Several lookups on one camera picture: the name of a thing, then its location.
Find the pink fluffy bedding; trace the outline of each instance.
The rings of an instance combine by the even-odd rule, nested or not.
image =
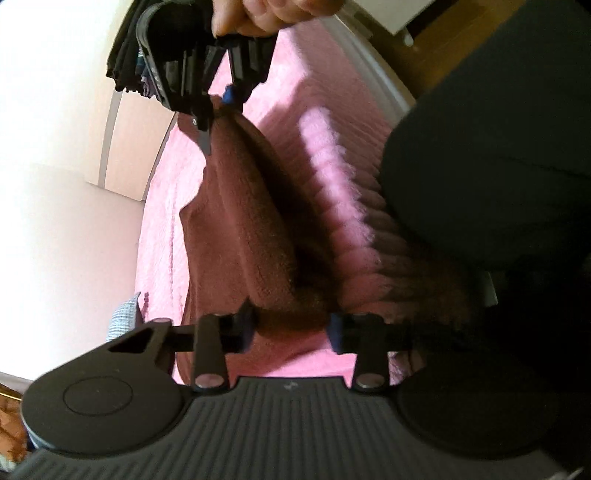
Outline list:
[[[230,82],[225,63],[210,92],[221,94]],[[412,316],[415,295],[398,277],[420,269],[421,254],[399,235],[376,179],[391,127],[320,22],[280,34],[269,79],[255,89],[244,114],[321,213],[342,282],[341,307],[389,321]],[[174,127],[150,185],[139,240],[136,290],[143,292],[147,320],[180,323],[189,274],[178,214],[196,195],[204,167],[203,154]],[[342,375],[349,381],[355,361],[335,355],[318,333],[269,355],[284,356],[269,376]],[[394,363],[391,374],[400,374]]]

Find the ribbed plastic panel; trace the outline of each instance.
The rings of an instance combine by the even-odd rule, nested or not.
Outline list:
[[[477,461],[438,451],[405,429],[388,399],[340,378],[243,378],[225,395],[196,398],[138,451],[75,459],[42,450],[12,479],[541,480],[559,470],[543,452]]]

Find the brown floor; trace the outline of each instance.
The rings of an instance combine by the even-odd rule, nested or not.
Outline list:
[[[453,5],[414,37],[412,47],[404,45],[402,35],[394,37],[373,19],[358,17],[372,30],[371,43],[415,97],[438,84],[525,0],[439,1]]]

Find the person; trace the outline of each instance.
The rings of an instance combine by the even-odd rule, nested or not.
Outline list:
[[[267,35],[341,5],[214,0],[213,30]],[[579,277],[591,252],[588,9],[582,0],[525,2],[419,98],[393,130],[380,174],[410,230],[505,274],[485,330],[565,393],[569,414],[550,449],[573,468],[591,445],[591,291]]]

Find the hand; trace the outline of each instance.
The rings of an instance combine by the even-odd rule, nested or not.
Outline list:
[[[337,13],[345,0],[213,0],[212,31],[267,37],[315,17]]]

